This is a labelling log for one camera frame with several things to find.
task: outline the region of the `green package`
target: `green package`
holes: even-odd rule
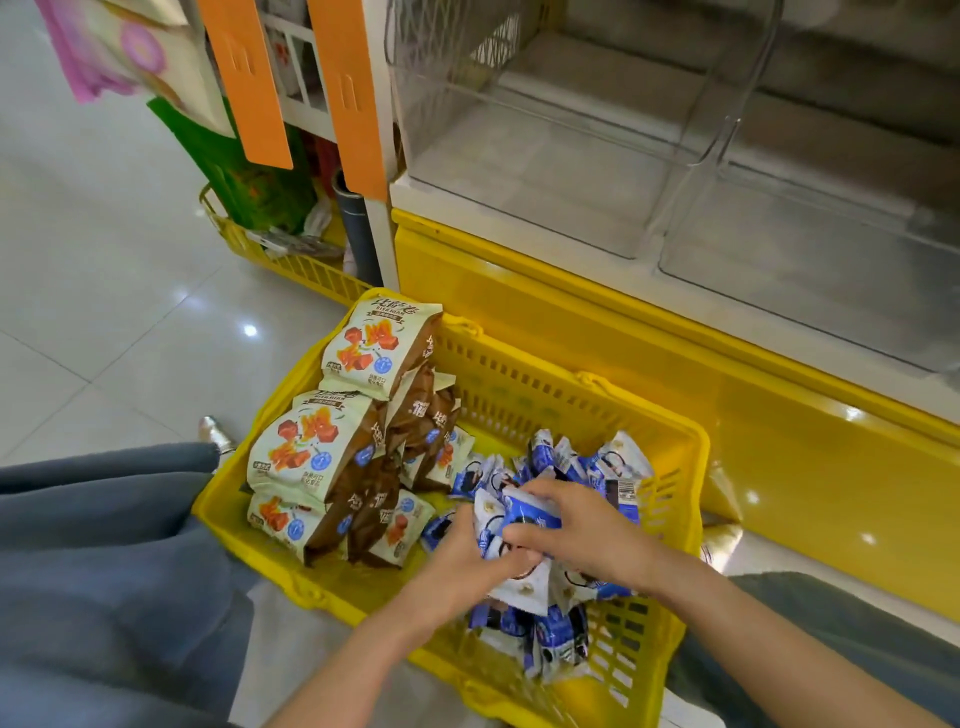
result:
[[[224,104],[236,131],[227,99]],[[181,114],[166,99],[155,98],[147,106],[200,167],[233,222],[255,231],[302,231],[307,213],[317,203],[317,193],[295,128],[286,125],[294,168],[279,169],[247,160],[239,136],[231,139],[212,132]]]

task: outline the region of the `yellow plastic basket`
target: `yellow plastic basket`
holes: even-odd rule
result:
[[[210,192],[208,184],[200,192],[200,204],[204,206],[206,216],[210,218],[213,227],[227,241],[227,246],[240,257],[344,305],[351,305],[363,295],[364,291],[370,290],[370,286],[362,280],[312,257],[303,255],[270,257],[259,243],[247,237],[246,229],[216,212],[209,199]],[[344,223],[339,212],[334,214],[330,227],[324,233],[324,239],[341,247],[346,245],[347,233],[344,231]]]
[[[362,298],[381,292],[375,289]],[[307,352],[276,388],[247,439],[197,499],[194,513],[294,602],[355,625],[410,578],[426,558],[422,550],[415,548],[402,570],[352,566],[336,555],[306,568],[247,525],[250,496],[241,492],[251,445],[289,409],[295,395],[316,387],[332,336]],[[457,375],[463,395],[459,424],[477,437],[480,452],[519,454],[540,427],[567,435],[580,452],[595,451],[618,429],[630,432],[657,472],[640,488],[643,526],[670,546],[699,552],[698,503],[709,443],[698,425],[598,376],[572,374],[496,341],[456,316],[444,315],[433,358],[438,369]],[[428,499],[439,508],[449,504],[442,496]],[[481,643],[461,622],[439,630],[410,661],[455,686],[477,713],[518,728],[656,726],[667,664],[683,636],[683,624],[646,597],[595,603],[588,614],[589,662],[598,679],[550,687],[530,682],[515,661]]]

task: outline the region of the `barcode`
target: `barcode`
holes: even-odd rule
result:
[[[616,484],[616,496],[621,505],[636,505],[636,486],[632,480],[620,480]]]

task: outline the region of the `floor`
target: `floor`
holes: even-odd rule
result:
[[[0,105],[0,466],[190,440],[203,414],[245,433],[343,307],[231,255],[197,203],[201,174],[142,99],[75,104],[28,0],[0,0],[0,92],[17,101]],[[750,534],[730,564],[774,569],[815,573],[960,644],[955,623]],[[347,633],[270,584],[252,596],[232,716],[245,728]],[[408,665],[373,722],[487,723]],[[719,721],[668,694],[662,725]]]

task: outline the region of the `cylindrical tube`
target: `cylindrical tube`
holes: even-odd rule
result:
[[[357,277],[372,286],[383,285],[380,277],[380,263],[376,259],[376,247],[373,245],[373,233],[367,217],[367,204],[363,195],[350,192],[344,181],[344,170],[340,168],[333,176],[333,191],[337,195],[337,205],[347,230],[347,240],[353,250],[357,264]]]

